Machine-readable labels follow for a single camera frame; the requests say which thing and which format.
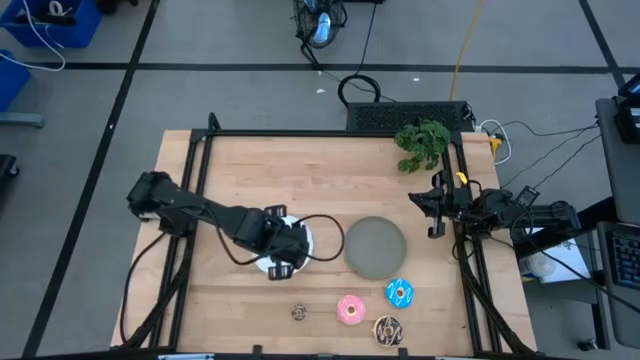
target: donut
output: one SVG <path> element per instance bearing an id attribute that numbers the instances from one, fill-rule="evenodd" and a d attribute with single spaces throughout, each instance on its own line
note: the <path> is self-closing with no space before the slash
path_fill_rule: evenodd
<path id="1" fill-rule="evenodd" d="M 302 304 L 295 304 L 291 309 L 291 317 L 295 321 L 302 321 L 307 317 L 307 308 Z"/>
<path id="2" fill-rule="evenodd" d="M 338 302 L 338 320 L 345 325 L 358 325 L 367 315 L 367 309 L 359 297 L 347 295 Z"/>
<path id="3" fill-rule="evenodd" d="M 402 341 L 404 330 L 398 320 L 387 315 L 378 319 L 373 325 L 373 336 L 378 344 L 393 347 Z"/>
<path id="4" fill-rule="evenodd" d="M 404 309 L 413 301 L 413 286 L 405 279 L 393 279 L 387 285 L 386 296 L 393 307 Z"/>

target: white cable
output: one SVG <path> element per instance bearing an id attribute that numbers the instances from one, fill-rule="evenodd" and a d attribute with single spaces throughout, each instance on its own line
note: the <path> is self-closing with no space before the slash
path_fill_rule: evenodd
<path id="1" fill-rule="evenodd" d="M 509 153 L 507 154 L 507 157 L 505 157 L 504 159 L 500 160 L 500 161 L 496 161 L 495 165 L 502 165 L 504 163 L 506 163 L 507 161 L 509 161 L 509 159 L 511 159 L 511 142 L 509 141 L 509 137 L 507 136 L 507 132 L 504 131 L 504 128 L 502 127 L 502 125 L 498 122 L 498 120 L 494 120 L 494 119 L 487 119 L 483 122 L 480 123 L 480 128 L 482 129 L 482 127 L 484 126 L 484 124 L 486 123 L 495 123 L 496 125 L 498 125 L 498 127 L 500 128 L 500 131 L 502 131 L 502 135 L 504 135 L 504 141 L 507 143 L 507 148 L 509 149 Z"/>
<path id="2" fill-rule="evenodd" d="M 44 67 L 44 66 L 25 64 L 25 63 L 22 63 L 20 61 L 17 61 L 17 60 L 14 60 L 14 59 L 10 58 L 10 57 L 4 55 L 1 52 L 0 52 L 0 57 L 2 57 L 3 59 L 5 59 L 7 61 L 10 61 L 10 62 L 12 62 L 14 64 L 18 64 L 18 65 L 24 66 L 27 69 L 36 69 L 36 70 L 44 70 L 44 71 L 51 71 L 51 72 L 58 72 L 58 71 L 64 70 L 64 67 L 67 65 L 67 61 L 64 59 L 64 56 L 62 56 L 59 52 L 57 52 L 56 49 L 53 48 L 53 46 L 49 45 L 49 43 L 46 42 L 42 38 L 42 36 L 40 36 L 40 33 L 38 33 L 38 31 L 36 31 L 36 27 L 35 27 L 35 25 L 33 25 L 33 20 L 31 20 L 31 12 L 29 11 L 29 5 L 27 5 L 27 0 L 22 0 L 22 3 L 24 4 L 24 11 L 27 13 L 27 20 L 29 21 L 29 25 L 31 26 L 31 29 L 36 34 L 38 39 L 40 39 L 40 41 L 42 41 L 43 44 L 45 44 L 49 49 L 51 49 L 51 51 L 53 51 L 56 55 L 58 55 L 60 60 L 62 60 L 62 64 L 60 65 L 59 68 L 52 69 L 52 68 L 48 68 L 48 67 Z"/>

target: gray plate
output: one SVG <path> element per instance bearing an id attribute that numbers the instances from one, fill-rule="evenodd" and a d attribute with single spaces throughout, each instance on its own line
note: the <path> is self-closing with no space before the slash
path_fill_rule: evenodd
<path id="1" fill-rule="evenodd" d="M 407 242 L 402 231 L 385 218 L 362 218 L 347 231 L 347 263 L 367 279 L 393 276 L 402 266 L 406 253 Z"/>

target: chocolate donut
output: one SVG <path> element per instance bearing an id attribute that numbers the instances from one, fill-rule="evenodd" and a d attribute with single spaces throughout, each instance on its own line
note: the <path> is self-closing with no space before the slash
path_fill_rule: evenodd
<path id="1" fill-rule="evenodd" d="M 404 330 L 398 320 L 387 315 L 378 319 L 373 325 L 373 336 L 378 344 L 384 347 L 393 347 L 402 341 Z"/>
<path id="2" fill-rule="evenodd" d="M 302 321 L 307 317 L 307 308 L 302 304 L 295 304 L 291 309 L 291 317 L 295 321 Z"/>

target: artificial plant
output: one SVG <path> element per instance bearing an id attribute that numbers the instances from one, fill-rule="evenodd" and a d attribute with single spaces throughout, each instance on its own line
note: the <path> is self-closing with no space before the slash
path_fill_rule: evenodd
<path id="1" fill-rule="evenodd" d="M 398 170 L 414 173 L 425 161 L 425 169 L 435 168 L 450 140 L 449 130 L 437 121 L 424 119 L 416 125 L 405 126 L 396 133 L 395 142 L 402 150 L 413 154 L 413 157 L 400 160 Z"/>

